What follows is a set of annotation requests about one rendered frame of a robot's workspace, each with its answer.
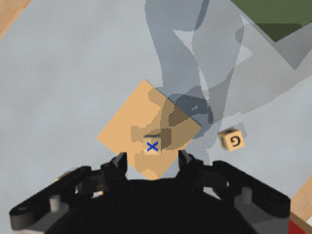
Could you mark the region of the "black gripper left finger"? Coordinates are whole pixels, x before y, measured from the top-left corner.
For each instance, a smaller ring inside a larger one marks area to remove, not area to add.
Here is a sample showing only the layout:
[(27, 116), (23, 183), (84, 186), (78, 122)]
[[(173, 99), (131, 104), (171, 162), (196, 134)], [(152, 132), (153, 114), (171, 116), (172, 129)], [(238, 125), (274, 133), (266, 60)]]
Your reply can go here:
[(92, 199), (94, 193), (135, 187), (126, 178), (127, 152), (120, 152), (110, 162), (94, 171), (90, 166), (77, 168), (13, 207), (9, 211), (12, 233), (44, 234), (65, 213)]

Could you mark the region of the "tan flat mat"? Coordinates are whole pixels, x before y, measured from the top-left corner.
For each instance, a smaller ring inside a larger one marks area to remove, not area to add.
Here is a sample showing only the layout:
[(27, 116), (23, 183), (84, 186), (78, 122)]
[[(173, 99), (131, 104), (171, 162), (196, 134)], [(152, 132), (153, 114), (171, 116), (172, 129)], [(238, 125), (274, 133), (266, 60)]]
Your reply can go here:
[[(158, 179), (201, 126), (144, 79), (124, 102), (97, 139), (146, 178)], [(144, 156), (143, 137), (160, 135), (162, 155)]]

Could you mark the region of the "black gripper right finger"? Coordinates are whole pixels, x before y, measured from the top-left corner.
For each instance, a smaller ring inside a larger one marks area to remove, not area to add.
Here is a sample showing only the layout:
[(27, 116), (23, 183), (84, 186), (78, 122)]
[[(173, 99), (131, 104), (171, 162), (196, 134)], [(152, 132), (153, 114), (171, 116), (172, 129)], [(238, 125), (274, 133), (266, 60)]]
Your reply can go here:
[(166, 186), (194, 192), (210, 187), (258, 234), (289, 234), (291, 199), (287, 195), (224, 161), (204, 165), (185, 150), (178, 151), (178, 166), (179, 172)]

